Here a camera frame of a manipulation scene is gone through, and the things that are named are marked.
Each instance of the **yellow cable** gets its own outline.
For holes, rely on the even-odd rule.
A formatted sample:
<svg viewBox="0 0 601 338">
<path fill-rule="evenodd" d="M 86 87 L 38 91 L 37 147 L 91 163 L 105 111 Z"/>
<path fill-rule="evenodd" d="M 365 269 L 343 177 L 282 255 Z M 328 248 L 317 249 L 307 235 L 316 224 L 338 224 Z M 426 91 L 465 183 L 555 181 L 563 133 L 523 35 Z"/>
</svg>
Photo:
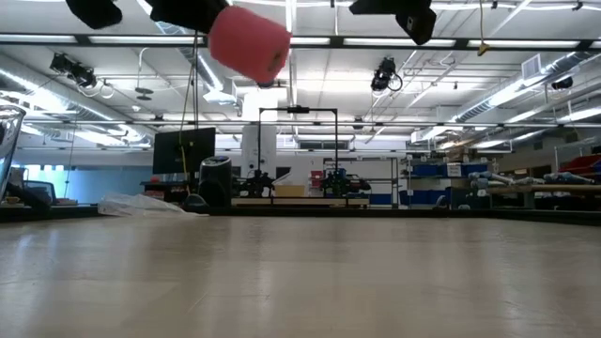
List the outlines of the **yellow cable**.
<svg viewBox="0 0 601 338">
<path fill-rule="evenodd" d="M 478 56 L 482 56 L 490 49 L 485 43 L 485 10 L 483 7 L 484 0 L 480 0 L 480 48 L 478 48 Z"/>
</svg>

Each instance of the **red object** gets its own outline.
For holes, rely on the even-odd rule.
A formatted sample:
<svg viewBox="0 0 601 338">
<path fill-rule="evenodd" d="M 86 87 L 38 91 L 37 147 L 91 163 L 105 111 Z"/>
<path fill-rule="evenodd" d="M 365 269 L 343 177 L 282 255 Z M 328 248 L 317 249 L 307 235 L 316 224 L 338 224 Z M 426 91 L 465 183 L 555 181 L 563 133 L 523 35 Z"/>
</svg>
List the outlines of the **red object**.
<svg viewBox="0 0 601 338">
<path fill-rule="evenodd" d="M 215 60 L 258 83 L 275 79 L 288 58 L 292 35 L 246 8 L 222 10 L 208 33 Z"/>
<path fill-rule="evenodd" d="M 581 156 L 564 165 L 559 172 L 591 177 L 597 175 L 596 170 L 599 162 L 601 162 L 601 155 Z"/>
<path fill-rule="evenodd" d="M 311 171 L 311 188 L 321 188 L 321 180 L 323 179 L 323 172 L 321 170 Z"/>
</svg>

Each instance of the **cable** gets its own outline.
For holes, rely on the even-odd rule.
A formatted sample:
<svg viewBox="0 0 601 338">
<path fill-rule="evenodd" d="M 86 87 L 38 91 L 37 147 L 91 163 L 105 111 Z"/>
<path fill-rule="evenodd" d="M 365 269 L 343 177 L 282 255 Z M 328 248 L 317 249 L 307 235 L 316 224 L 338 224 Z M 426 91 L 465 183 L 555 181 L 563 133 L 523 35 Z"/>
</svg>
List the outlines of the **cable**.
<svg viewBox="0 0 601 338">
<path fill-rule="evenodd" d="M 65 194 L 63 198 L 67 198 L 67 192 L 69 191 L 69 178 L 71 176 L 71 168 L 73 163 L 73 149 L 75 148 L 75 132 L 77 131 L 77 116 L 79 116 L 79 114 L 75 114 L 75 123 L 73 123 L 73 140 L 71 141 L 71 149 L 69 151 L 69 169 L 67 170 L 67 177 L 65 178 Z"/>
<path fill-rule="evenodd" d="M 184 130 L 184 122 L 186 119 L 186 107 L 188 106 L 188 95 L 190 94 L 190 87 L 192 85 L 193 71 L 194 71 L 194 65 L 190 64 L 190 75 L 188 75 L 188 86 L 186 87 L 186 95 L 184 96 L 184 109 L 181 113 L 181 124 L 179 126 L 179 148 L 181 150 L 182 165 L 183 165 L 183 169 L 184 169 L 184 176 L 186 178 L 188 177 L 188 169 L 186 168 L 186 152 L 184 151 L 184 145 L 182 144 L 181 133 Z M 188 192 L 188 195 L 190 195 L 190 185 L 188 185 L 188 184 L 186 184 L 186 191 Z"/>
<path fill-rule="evenodd" d="M 484 0 L 480 0 L 480 47 L 478 48 L 478 56 L 484 55 L 490 48 L 485 43 L 485 10 L 483 2 Z"/>
</svg>

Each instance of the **black speaker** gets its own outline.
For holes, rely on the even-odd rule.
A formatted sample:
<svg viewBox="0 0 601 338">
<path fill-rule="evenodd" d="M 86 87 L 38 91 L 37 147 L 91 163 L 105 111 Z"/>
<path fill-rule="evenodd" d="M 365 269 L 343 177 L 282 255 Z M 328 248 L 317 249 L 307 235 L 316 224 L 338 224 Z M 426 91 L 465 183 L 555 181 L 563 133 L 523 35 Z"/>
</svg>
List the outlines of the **black speaker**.
<svg viewBox="0 0 601 338">
<path fill-rule="evenodd" d="M 198 194 L 210 207 L 231 207 L 232 160 L 230 158 L 214 156 L 201 162 Z"/>
</svg>

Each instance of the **glass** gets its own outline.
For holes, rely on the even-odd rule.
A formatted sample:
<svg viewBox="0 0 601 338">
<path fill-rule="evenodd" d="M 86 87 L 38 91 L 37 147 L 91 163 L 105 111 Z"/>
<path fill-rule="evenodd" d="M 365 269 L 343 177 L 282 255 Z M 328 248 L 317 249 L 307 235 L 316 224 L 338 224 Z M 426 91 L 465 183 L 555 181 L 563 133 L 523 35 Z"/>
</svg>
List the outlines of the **glass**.
<svg viewBox="0 0 601 338">
<path fill-rule="evenodd" d="M 0 105 L 0 197 L 4 196 L 12 155 L 25 111 L 12 105 Z"/>
</svg>

